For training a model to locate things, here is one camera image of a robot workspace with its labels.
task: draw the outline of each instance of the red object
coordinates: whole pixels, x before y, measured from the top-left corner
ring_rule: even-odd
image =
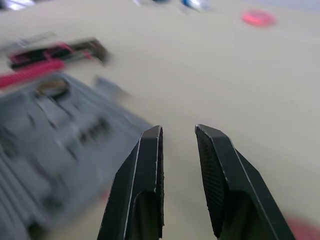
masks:
[[[286,219],[296,240],[319,240],[320,230],[303,221],[289,218]]]
[[[271,14],[260,10],[246,11],[242,14],[241,19],[247,24],[258,27],[267,27],[276,21]]]
[[[22,68],[18,72],[0,75],[0,89],[14,84],[23,83],[46,74],[59,71],[65,67],[61,60],[51,60]]]

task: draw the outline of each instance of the beige table surface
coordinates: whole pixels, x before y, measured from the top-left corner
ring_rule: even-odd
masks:
[[[164,130],[165,240],[212,239],[195,124],[225,132],[260,171],[284,213],[320,224],[320,16],[214,1],[214,11],[184,14],[130,0],[54,0],[0,14],[0,41],[53,31],[60,40],[97,37],[113,54],[67,73],[95,75],[130,93],[123,105]],[[278,24],[245,25],[260,8]],[[0,70],[8,70],[1,60]],[[87,209],[50,239],[94,240],[104,203]]]

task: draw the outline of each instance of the red sticker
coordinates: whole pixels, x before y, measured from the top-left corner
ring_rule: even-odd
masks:
[[[260,10],[246,11],[242,14],[241,19],[247,24],[258,27],[267,27],[276,21],[271,14]]]

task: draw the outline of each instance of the gray plastic case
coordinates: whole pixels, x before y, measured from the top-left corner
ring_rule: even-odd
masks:
[[[67,95],[35,96],[56,79],[68,83]],[[94,90],[53,73],[0,96],[0,229],[13,234],[2,240],[26,239],[32,224],[62,226],[107,190],[151,127],[114,101],[117,90],[103,78]]]

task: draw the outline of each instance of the black object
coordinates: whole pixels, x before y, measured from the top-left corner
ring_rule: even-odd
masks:
[[[72,53],[69,48],[63,46],[29,50],[11,57],[13,61],[9,63],[9,66],[13,70],[18,70],[38,62],[48,61],[48,56],[50,56],[50,59],[64,60],[64,58],[67,58]]]
[[[220,240],[294,240],[259,172],[223,132],[196,125],[202,181]]]
[[[202,181],[220,240],[294,240],[259,172],[223,132],[196,125]],[[115,175],[97,240],[158,240],[164,225],[163,132],[145,131]]]
[[[163,131],[142,133],[113,180],[98,240],[158,240],[164,225]]]

